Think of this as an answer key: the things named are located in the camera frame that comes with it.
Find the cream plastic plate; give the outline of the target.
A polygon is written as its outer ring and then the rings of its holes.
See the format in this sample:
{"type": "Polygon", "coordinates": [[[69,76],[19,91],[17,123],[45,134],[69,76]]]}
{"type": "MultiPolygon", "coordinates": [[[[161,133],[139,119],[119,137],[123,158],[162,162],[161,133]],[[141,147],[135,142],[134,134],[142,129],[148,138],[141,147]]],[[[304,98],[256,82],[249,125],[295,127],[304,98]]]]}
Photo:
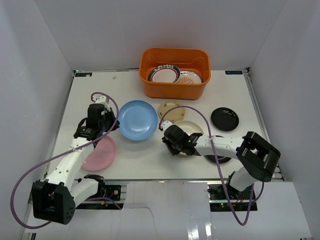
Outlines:
{"type": "Polygon", "coordinates": [[[181,120],[181,121],[175,122],[174,125],[182,129],[189,136],[193,133],[204,134],[204,131],[202,130],[202,128],[192,121],[181,120]]]}

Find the pink plastic plate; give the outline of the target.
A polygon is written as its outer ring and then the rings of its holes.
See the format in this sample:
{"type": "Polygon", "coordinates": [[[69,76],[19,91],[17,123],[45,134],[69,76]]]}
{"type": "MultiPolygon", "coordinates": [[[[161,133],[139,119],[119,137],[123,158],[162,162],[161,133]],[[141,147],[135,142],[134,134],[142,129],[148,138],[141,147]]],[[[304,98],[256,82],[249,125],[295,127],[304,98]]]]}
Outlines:
{"type": "Polygon", "coordinates": [[[116,158],[117,148],[112,138],[105,136],[95,146],[92,153],[85,159],[82,169],[96,172],[107,168],[116,158]]]}

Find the blue plastic plate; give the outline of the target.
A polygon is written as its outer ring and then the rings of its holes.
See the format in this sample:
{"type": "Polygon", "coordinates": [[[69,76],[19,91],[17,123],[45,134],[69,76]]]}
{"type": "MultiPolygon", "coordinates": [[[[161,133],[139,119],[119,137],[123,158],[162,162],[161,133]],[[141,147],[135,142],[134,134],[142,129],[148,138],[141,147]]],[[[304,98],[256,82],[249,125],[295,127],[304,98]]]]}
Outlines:
{"type": "Polygon", "coordinates": [[[148,102],[140,99],[125,103],[119,110],[119,131],[129,140],[143,141],[158,128],[158,114],[148,102]]]}

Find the white plate orange sunburst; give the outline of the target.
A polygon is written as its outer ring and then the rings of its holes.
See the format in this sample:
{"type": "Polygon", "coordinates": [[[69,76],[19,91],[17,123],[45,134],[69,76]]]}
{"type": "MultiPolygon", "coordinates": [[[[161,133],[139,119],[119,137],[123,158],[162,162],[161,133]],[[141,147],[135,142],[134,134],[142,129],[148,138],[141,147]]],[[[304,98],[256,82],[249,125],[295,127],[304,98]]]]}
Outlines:
{"type": "Polygon", "coordinates": [[[202,78],[194,71],[182,70],[179,78],[174,83],[180,84],[201,84],[202,78]]]}

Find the white plate green rim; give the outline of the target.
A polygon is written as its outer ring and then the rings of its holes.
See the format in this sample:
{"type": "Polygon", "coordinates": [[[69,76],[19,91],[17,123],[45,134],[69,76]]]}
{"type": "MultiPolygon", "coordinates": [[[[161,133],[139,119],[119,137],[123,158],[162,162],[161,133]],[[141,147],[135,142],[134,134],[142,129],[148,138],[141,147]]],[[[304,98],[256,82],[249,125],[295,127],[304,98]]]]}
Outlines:
{"type": "Polygon", "coordinates": [[[180,69],[173,64],[163,64],[154,68],[148,75],[148,81],[154,83],[176,83],[180,78],[180,69]]]}

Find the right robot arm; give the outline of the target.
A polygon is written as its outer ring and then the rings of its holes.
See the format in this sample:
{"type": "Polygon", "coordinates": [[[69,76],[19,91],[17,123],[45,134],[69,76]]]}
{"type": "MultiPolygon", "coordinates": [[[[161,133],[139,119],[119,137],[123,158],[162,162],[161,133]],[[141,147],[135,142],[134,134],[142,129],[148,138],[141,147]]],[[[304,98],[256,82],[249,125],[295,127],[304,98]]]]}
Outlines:
{"type": "Polygon", "coordinates": [[[199,132],[188,135],[180,127],[166,121],[160,127],[162,142],[175,156],[216,156],[237,159],[242,167],[233,172],[225,187],[226,195],[236,200],[255,182],[272,180],[281,153],[256,132],[249,131],[243,137],[216,137],[199,132]]]}

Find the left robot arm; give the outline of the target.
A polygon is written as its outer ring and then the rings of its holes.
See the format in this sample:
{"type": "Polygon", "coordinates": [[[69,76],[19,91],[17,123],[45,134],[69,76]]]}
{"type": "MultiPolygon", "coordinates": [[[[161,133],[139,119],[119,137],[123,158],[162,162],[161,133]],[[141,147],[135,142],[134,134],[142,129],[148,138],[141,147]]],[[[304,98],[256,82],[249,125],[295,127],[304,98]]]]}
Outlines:
{"type": "Polygon", "coordinates": [[[116,157],[116,144],[104,133],[114,131],[119,122],[106,102],[92,103],[87,117],[78,124],[66,154],[57,167],[31,188],[36,219],[68,224],[77,206],[87,199],[106,197],[104,178],[95,174],[116,157]]]}

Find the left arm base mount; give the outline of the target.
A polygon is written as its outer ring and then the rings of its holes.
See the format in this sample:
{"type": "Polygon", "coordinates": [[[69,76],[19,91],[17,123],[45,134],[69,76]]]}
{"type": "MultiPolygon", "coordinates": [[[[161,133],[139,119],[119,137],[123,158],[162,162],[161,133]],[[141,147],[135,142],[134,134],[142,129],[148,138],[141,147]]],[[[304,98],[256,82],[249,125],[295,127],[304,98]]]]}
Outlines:
{"type": "Polygon", "coordinates": [[[121,197],[121,185],[106,185],[100,193],[92,195],[81,203],[79,210],[121,210],[124,200],[121,197]]]}

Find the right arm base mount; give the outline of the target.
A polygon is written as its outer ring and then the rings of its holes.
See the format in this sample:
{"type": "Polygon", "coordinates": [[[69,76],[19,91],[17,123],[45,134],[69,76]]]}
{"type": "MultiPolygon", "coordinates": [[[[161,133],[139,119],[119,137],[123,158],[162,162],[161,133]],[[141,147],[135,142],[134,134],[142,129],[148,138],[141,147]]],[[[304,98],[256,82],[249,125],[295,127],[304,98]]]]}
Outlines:
{"type": "MultiPolygon", "coordinates": [[[[227,189],[230,202],[235,212],[246,212],[249,206],[251,187],[247,187],[243,192],[227,189]]],[[[210,211],[231,212],[223,186],[221,184],[209,184],[207,186],[210,211]]]]}

